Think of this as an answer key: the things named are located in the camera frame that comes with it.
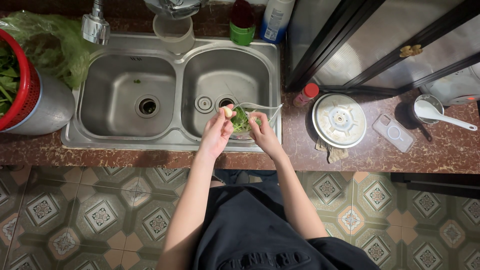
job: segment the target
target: tiled floor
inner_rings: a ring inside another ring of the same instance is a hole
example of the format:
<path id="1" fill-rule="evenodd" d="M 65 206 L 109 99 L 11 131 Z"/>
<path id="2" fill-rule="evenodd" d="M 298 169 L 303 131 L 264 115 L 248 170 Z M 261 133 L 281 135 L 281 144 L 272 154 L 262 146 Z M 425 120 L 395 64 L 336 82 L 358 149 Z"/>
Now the tiled floor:
<path id="1" fill-rule="evenodd" d="M 187 174 L 0 170 L 0 266 L 153 269 Z M 382 269 L 480 269 L 478 200 L 407 190 L 385 173 L 297 175 L 328 233 L 362 248 Z"/>

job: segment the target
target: red lid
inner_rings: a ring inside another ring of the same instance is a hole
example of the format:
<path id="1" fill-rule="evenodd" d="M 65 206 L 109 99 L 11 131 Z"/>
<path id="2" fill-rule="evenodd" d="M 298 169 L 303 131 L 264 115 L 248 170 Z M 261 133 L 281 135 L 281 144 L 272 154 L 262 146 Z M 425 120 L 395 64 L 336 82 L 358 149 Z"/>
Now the red lid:
<path id="1" fill-rule="evenodd" d="M 314 83 L 307 84 L 303 89 L 303 93 L 309 98 L 316 97 L 318 95 L 318 85 Z"/>

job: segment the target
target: plastic bag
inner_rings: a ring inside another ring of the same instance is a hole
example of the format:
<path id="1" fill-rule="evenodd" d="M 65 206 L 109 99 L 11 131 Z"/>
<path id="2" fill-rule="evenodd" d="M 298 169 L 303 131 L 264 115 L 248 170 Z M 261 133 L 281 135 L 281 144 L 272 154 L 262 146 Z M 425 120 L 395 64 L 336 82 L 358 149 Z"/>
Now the plastic bag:
<path id="1" fill-rule="evenodd" d="M 270 127 L 273 127 L 275 124 L 275 119 L 278 115 L 278 112 L 280 112 L 280 108 L 282 107 L 283 104 L 280 104 L 278 107 L 267 107 L 267 106 L 262 106 L 254 103 L 240 103 L 237 104 L 233 107 L 233 109 L 240 107 L 242 108 L 243 112 L 245 112 L 247 119 L 250 117 L 250 112 L 253 111 L 259 111 L 263 112 L 267 115 L 268 118 L 268 124 Z M 232 135 L 230 135 L 230 139 L 233 140 L 251 140 L 252 137 L 250 137 L 250 130 L 248 131 L 241 131 L 241 132 L 234 132 Z"/>
<path id="2" fill-rule="evenodd" d="M 90 53 L 80 21 L 19 11 L 0 19 L 0 28 L 20 44 L 37 69 L 71 88 L 87 78 Z"/>

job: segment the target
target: cloth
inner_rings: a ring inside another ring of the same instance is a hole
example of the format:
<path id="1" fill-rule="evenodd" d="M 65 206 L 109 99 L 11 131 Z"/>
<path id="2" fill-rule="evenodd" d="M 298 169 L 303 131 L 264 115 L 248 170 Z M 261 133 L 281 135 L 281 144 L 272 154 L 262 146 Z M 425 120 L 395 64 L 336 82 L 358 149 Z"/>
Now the cloth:
<path id="1" fill-rule="evenodd" d="M 262 182 L 273 182 L 278 184 L 278 176 L 276 171 L 270 170 L 227 170 L 227 169 L 216 169 L 214 170 L 214 175 L 222 180 L 225 184 L 239 184 L 237 179 L 240 176 L 241 172 L 246 172 L 248 175 L 257 176 L 262 179 Z"/>
<path id="2" fill-rule="evenodd" d="M 273 182 L 210 188 L 193 270 L 379 269 L 334 237 L 303 239 L 287 222 Z"/>
<path id="3" fill-rule="evenodd" d="M 318 137 L 317 143 L 315 144 L 315 149 L 322 152 L 327 152 L 327 161 L 328 163 L 333 163 L 337 160 L 342 160 L 348 157 L 348 148 L 337 148 L 331 146 Z"/>

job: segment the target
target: hand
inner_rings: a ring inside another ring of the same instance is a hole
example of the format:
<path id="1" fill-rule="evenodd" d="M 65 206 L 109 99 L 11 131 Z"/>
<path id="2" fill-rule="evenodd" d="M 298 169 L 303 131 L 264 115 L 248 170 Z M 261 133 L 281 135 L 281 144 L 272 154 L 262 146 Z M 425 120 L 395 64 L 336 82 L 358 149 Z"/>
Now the hand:
<path id="1" fill-rule="evenodd" d="M 262 122 L 261 126 L 255 122 L 254 117 L 260 118 Z M 250 137 L 254 139 L 255 143 L 267 153 L 273 160 L 284 154 L 284 150 L 278 138 L 275 135 L 273 129 L 268 125 L 267 115 L 262 112 L 251 112 L 248 123 L 252 130 L 250 131 Z"/>
<path id="2" fill-rule="evenodd" d="M 233 104 L 229 104 L 227 107 L 232 109 Z M 237 112 L 234 111 L 231 117 L 225 118 L 225 111 L 220 108 L 218 113 L 215 114 L 212 119 L 208 120 L 205 125 L 198 152 L 205 153 L 216 160 L 225 149 L 228 139 L 233 133 L 233 124 L 230 119 L 236 114 Z"/>

